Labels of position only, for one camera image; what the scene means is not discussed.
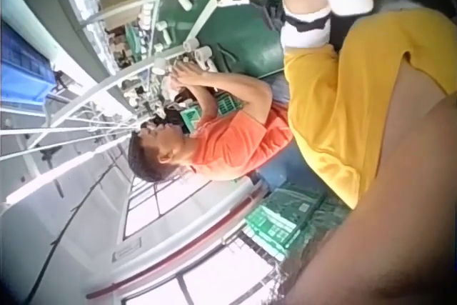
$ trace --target blue container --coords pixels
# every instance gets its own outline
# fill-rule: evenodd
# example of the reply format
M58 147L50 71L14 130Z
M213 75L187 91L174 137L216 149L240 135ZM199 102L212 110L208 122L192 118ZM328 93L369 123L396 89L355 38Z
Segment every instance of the blue container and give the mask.
M1 100L42 105L56 86L49 61L1 23Z

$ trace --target window frame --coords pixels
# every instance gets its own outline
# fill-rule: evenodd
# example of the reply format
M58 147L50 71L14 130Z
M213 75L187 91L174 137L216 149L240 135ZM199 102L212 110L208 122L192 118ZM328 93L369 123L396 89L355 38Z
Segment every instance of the window frame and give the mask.
M270 255L268 252L263 250L254 240L252 240L244 231L244 227L246 225L242 226L235 234L232 235L231 238L227 239L225 243L220 243L216 247L214 247L212 250L210 250L207 254L202 256L200 259L196 260L192 264L189 264L185 268L181 269L180 271L176 272L173 275L170 275L168 278L161 280L159 283L154 284L141 292L132 294L130 296L127 296L121 300L121 305L129 305L128 301L132 300L136 297L139 297L143 294L146 294L150 291L153 291L154 289L157 289L164 284L172 281L173 279L176 279L179 285L179 288L181 289L181 292L183 292L184 297L187 300L188 305L195 305L189 290L187 289L186 282L184 280L185 274L189 273L195 268L198 268L200 265L206 263L209 259L215 257L218 253L223 251L224 249L230 249L231 244L235 244L238 248L238 246L235 241L237 239L241 240L243 244L247 245L248 248L250 248L255 254L259 255L267 264L269 264L272 267L272 270L262 278L262 280L259 280L256 284L254 284L249 290L247 290L244 294L241 294L237 299L232 301L228 305L242 305L242 303L246 300L248 300L251 296L253 296L257 291L262 289L268 282L270 282L274 277L275 277L275 265L278 263L278 260L275 259L274 256Z
M122 241L125 241L127 240L129 237L132 237L133 235L139 233L141 230L144 230L145 228L147 228L148 226L152 225L153 223L155 223L157 220L159 220L160 218L162 218L163 216L165 216L167 213L169 213L170 211L173 211L176 207L178 207L179 205L181 205L182 203L184 203L186 200L189 200L196 192L202 190L203 188L207 187L210 183L211 183L211 180L208 180L207 182L204 183L204 185L200 186L199 188L195 189L193 192L191 192L186 198L180 200L180 202L178 202L177 204L175 204L174 206L172 206L170 209L168 209L167 211L165 211L164 213L161 213L161 210L160 210L160 204L159 204L159 198L158 198L158 195L160 192L164 191L167 189L167 187L173 185L174 183L176 183L177 181L179 181L180 179L188 176L189 174L193 174L192 171L189 171L185 174L182 174L180 176L175 176L174 178L172 178L172 180L168 180L168 181L165 181L165 182L162 182L160 184L155 184L155 183L145 183L145 184L142 184L141 187L138 189L134 189L134 182L136 180L136 177L133 178L132 180L132 183L131 183L131 187L130 187L130 192L129 192L129 197L127 199L127 202L126 202L126 215L125 215L125 219L124 219L124 227L123 227L123 230L122 230ZM152 191L151 195L147 196L145 199L143 199L139 204L136 204L135 206L133 206L132 208L130 208L130 203L132 200L134 200L135 198L138 198L140 195L144 194L145 192L147 191L150 191L152 188L154 188L154 190ZM127 230L127 221L129 220L129 212L130 211L133 211L135 208L137 208L138 206L142 205L145 201L148 201L149 199L151 199L152 197L155 197L155 203L156 203L156 208L157 208L157 213L159 214L155 219L153 219L152 221L150 221L148 224L145 224L144 226L142 226L140 229L137 229L135 230L134 232L130 233L129 235L126 235L126 230Z

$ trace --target yellow shirt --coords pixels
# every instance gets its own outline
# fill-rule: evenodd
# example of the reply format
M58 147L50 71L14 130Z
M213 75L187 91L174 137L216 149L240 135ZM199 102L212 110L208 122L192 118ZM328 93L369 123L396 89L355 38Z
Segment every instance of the yellow shirt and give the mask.
M455 92L456 34L444 15L413 9L359 21L339 57L329 44L286 49L293 135L311 168L351 208L376 175L403 56L409 54L411 66L431 76L447 94Z

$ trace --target green crate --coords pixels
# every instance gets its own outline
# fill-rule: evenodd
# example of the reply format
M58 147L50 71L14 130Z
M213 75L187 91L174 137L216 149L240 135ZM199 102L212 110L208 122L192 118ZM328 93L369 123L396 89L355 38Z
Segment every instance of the green crate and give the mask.
M309 189L298 193L294 189L295 186L285 185L275 190L246 217L246 223L269 250L281 254L286 254L295 245L326 197L322 191Z
M201 110L199 106L191 107L181 111L181 118L190 132L195 131L196 125L201 118Z
M290 245L290 250L302 249L309 240L321 230L336 228L349 215L351 210L333 194L326 197L322 204L314 211L309 222Z
M230 94L222 94L217 98L219 116L236 111L240 105ZM181 118L190 132L195 131L196 125L201 118L201 108L199 105L192 106L190 109L181 111Z

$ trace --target wire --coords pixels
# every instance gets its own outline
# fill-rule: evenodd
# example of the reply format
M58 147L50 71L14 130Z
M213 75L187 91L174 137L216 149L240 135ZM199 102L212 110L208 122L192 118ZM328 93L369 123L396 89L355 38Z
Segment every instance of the wire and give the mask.
M52 256L56 252L57 246L59 245L60 241L62 240L62 237L64 237L64 234L65 234L66 230L68 229L68 227L70 226L71 222L73 221L75 216L78 214L79 210L84 205L86 200L90 197L92 192L95 190L95 188L103 181L103 179L105 178L106 175L108 175L110 170L112 170L114 168L114 166L116 165L116 161L121 156L122 155L119 155L115 158L113 163L108 166L108 168L100 175L100 177L91 186L91 188L89 189L87 194L84 196L84 198L81 200L81 202L71 210L72 213L71 213L69 220L66 222L64 228L62 229L60 234L57 236L56 240L51 243L52 248L51 248L48 256L46 257L46 260L45 260L43 266L41 267L41 270L38 274L38 277L36 278L36 281L35 281L33 287L31 288L31 290L29 292L29 295L26 297L26 299L23 302L24 305L29 305L31 303L31 301L34 299L36 292L38 291L38 288L40 287L41 281L43 280L44 274L46 273L46 270L48 269L48 265L51 262Z

